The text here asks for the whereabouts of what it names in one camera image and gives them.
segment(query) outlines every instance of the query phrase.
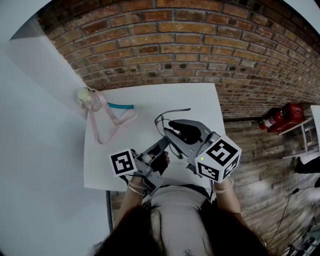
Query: pink ribbon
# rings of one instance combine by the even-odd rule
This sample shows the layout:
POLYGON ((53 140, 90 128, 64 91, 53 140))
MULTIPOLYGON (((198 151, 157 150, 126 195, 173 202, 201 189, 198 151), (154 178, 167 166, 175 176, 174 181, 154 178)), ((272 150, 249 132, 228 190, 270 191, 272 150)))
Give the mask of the pink ribbon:
POLYGON ((100 101, 102 103, 102 106, 103 106, 105 112, 107 113, 107 115, 109 116, 111 121, 113 122, 113 126, 109 132, 110 137, 105 142, 101 142, 99 139, 99 130, 98 130, 98 126, 97 126, 95 112, 93 112, 92 110, 89 110, 89 117, 90 117, 90 121, 91 121, 91 125, 92 125, 94 140, 101 145, 107 144, 117 134, 120 127, 122 127, 122 126, 128 127, 130 125, 130 123, 136 118, 137 112, 134 109, 128 109, 119 118, 117 118, 116 115, 114 114, 113 110, 111 109, 111 107, 109 107, 105 95, 95 89, 90 88, 90 90, 94 91, 97 94, 98 98, 100 99, 100 101))

